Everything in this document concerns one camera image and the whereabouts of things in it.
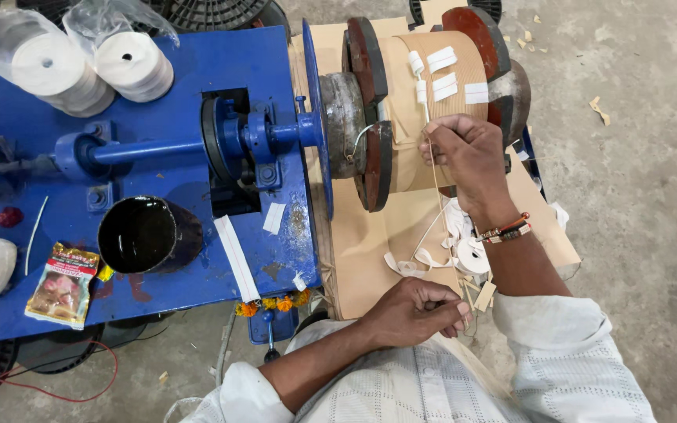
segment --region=blue circular flange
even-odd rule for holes
[[[323,119],[323,93],[320,91],[320,81],[317,75],[317,59],[315,58],[315,46],[312,43],[312,34],[307,20],[302,20],[302,43],[305,48],[305,69],[307,71],[307,85],[310,92],[310,106],[312,107],[313,128],[319,128],[317,150],[320,154],[320,173],[323,176],[323,189],[326,193],[328,206],[328,220],[333,219],[333,183],[331,181],[331,165],[328,158],[328,137],[326,123]]]
[[[242,160],[231,158],[228,149],[228,142],[239,143],[239,128],[228,124],[229,105],[221,97],[216,97],[213,103],[214,128],[216,132],[216,144],[221,155],[221,162],[229,171],[229,177],[233,180],[241,178]]]

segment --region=red wire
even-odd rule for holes
[[[74,344],[70,344],[70,345],[80,344],[80,343],[83,343],[83,342],[90,342],[90,343],[93,343],[93,344],[98,344],[98,345],[102,346],[104,349],[108,350],[108,351],[111,353],[111,356],[114,357],[114,375],[111,377],[111,381],[108,382],[108,385],[106,385],[106,388],[104,388],[104,390],[102,390],[101,392],[99,392],[97,395],[94,395],[94,396],[92,396],[92,397],[90,397],[90,398],[88,398],[88,399],[78,399],[78,400],[77,400],[77,399],[72,399],[72,398],[61,397],[61,396],[59,396],[59,395],[57,395],[57,394],[52,394],[51,392],[48,392],[48,391],[43,390],[43,389],[40,389],[38,386],[26,385],[26,384],[24,384],[24,383],[17,383],[17,382],[14,382],[14,381],[8,381],[8,380],[7,380],[7,379],[8,379],[7,375],[8,375],[10,372],[13,372],[13,371],[15,371],[15,370],[17,370],[17,369],[20,369],[20,368],[23,366],[23,364],[21,364],[21,365],[19,365],[19,366],[17,366],[17,367],[14,367],[14,369],[12,369],[12,370],[7,370],[6,372],[2,373],[2,374],[0,375],[0,382],[1,382],[1,383],[6,383],[6,384],[9,384],[9,385],[21,386],[21,387],[23,387],[23,388],[34,389],[34,390],[37,390],[37,391],[39,391],[39,392],[42,392],[42,393],[44,393],[44,394],[46,394],[46,395],[49,395],[50,397],[59,398],[60,400],[69,401],[69,402],[71,402],[71,403],[86,403],[86,402],[88,402],[88,401],[90,401],[90,400],[94,400],[94,399],[100,397],[101,395],[103,395],[103,394],[104,394],[109,388],[111,388],[111,386],[114,384],[114,380],[117,379],[117,373],[119,372],[119,360],[117,360],[117,355],[116,355],[113,351],[111,351],[111,349],[108,348],[108,346],[106,346],[106,345],[104,345],[104,344],[102,344],[102,343],[100,343],[100,342],[98,342],[98,341],[88,340],[88,341],[75,342]],[[58,349],[64,349],[64,348],[66,348],[66,347],[68,347],[68,346],[69,346],[69,345],[65,345],[65,346],[59,347]],[[44,353],[44,354],[39,355],[38,357],[34,357],[33,359],[43,357],[44,355],[51,354],[52,352],[54,352],[54,350],[48,351],[48,352],[46,352],[46,353]]]

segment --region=man's right hand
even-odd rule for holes
[[[420,145],[428,165],[447,165],[456,182],[459,206],[481,230],[505,226],[519,218],[505,183],[503,133],[467,114],[432,120],[424,128],[429,139]]]

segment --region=black container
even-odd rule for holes
[[[202,225],[189,210],[155,196],[120,200],[99,224],[99,252],[119,273],[175,272],[197,257]]]

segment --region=beaded bracelet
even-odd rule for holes
[[[497,244],[499,242],[516,239],[522,235],[527,235],[529,232],[532,232],[532,225],[528,224],[527,222],[523,222],[521,225],[506,230],[505,232],[502,232],[500,235],[494,235],[489,238],[485,238],[483,242]]]
[[[498,236],[501,233],[506,232],[507,230],[512,230],[514,228],[518,228],[523,226],[524,223],[526,223],[526,220],[530,217],[529,213],[526,211],[521,214],[521,217],[519,217],[514,223],[508,224],[506,226],[503,226],[502,228],[494,228],[491,230],[488,230],[486,233],[483,233],[482,235],[479,235],[476,239],[476,241],[484,241],[485,239],[492,238],[494,236]]]

